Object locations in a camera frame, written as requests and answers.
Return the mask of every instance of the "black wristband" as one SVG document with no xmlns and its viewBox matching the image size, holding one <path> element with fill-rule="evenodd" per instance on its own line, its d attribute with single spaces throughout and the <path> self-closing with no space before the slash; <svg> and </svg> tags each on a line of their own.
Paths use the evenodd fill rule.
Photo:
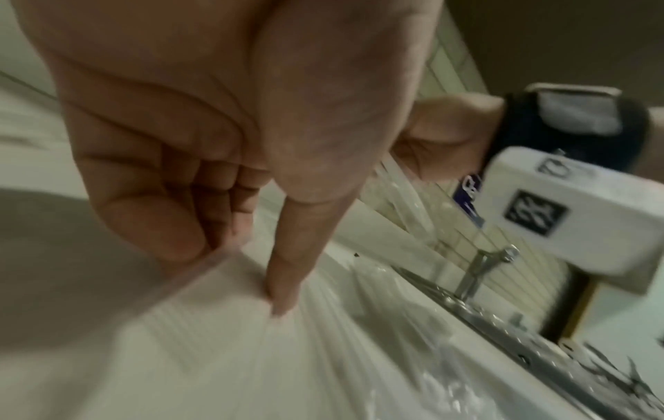
<svg viewBox="0 0 664 420">
<path fill-rule="evenodd" d="M 615 98 L 622 130 L 616 135 L 570 134 L 546 124 L 540 116 L 537 92 L 505 97 L 503 120 L 484 156 L 483 168 L 502 150 L 522 146 L 625 172 L 638 157 L 650 128 L 648 109 L 635 100 Z"/>
</svg>

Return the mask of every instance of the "tile wall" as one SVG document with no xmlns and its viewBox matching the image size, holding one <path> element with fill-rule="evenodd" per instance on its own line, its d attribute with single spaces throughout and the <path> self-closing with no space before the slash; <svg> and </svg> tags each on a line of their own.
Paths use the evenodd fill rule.
<svg viewBox="0 0 664 420">
<path fill-rule="evenodd" d="M 476 91 L 486 86 L 472 56 L 445 8 L 422 78 L 418 96 L 431 98 L 445 93 Z M 522 310 L 535 324 L 547 319 L 569 281 L 568 266 L 523 239 L 495 226 L 477 228 L 453 202 L 458 181 L 419 185 L 418 190 L 434 220 L 440 240 L 439 252 L 466 270 L 478 249 L 497 250 L 514 244 L 521 257 L 503 265 L 486 280 L 486 286 Z M 361 199 L 401 226 L 398 215 L 383 198 L 380 186 L 370 181 Z"/>
</svg>

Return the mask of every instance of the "faucet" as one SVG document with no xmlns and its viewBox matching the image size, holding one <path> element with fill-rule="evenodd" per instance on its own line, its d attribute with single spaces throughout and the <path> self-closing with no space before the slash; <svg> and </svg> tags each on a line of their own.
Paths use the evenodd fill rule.
<svg viewBox="0 0 664 420">
<path fill-rule="evenodd" d="M 468 303 L 468 300 L 473 299 L 475 293 L 477 293 L 485 275 L 501 263 L 513 262 L 518 256 L 519 249 L 514 245 L 509 245 L 505 249 L 494 253 L 478 250 L 463 279 L 461 279 L 461 283 L 456 288 L 454 296 L 460 301 Z"/>
</svg>

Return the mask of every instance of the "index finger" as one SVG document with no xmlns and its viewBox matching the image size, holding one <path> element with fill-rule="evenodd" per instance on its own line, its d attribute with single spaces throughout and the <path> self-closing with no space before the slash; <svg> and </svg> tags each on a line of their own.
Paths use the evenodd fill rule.
<svg viewBox="0 0 664 420">
<path fill-rule="evenodd" d="M 266 277 L 275 315 L 283 315 L 295 306 L 300 284 L 313 270 L 357 195 L 358 190 L 354 190 L 345 197 L 315 204 L 286 198 Z"/>
</svg>

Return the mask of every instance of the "hand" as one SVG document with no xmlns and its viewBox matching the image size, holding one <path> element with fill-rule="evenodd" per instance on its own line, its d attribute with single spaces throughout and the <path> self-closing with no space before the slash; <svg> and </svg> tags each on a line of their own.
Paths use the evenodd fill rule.
<svg viewBox="0 0 664 420">
<path fill-rule="evenodd" d="M 441 0 L 14 0 L 91 204 L 171 268 L 235 249 L 288 198 L 267 270 L 295 305 L 403 128 Z"/>
<path fill-rule="evenodd" d="M 504 106 L 502 98 L 478 93 L 417 102 L 392 154 L 411 177 L 422 181 L 477 173 Z"/>
</svg>

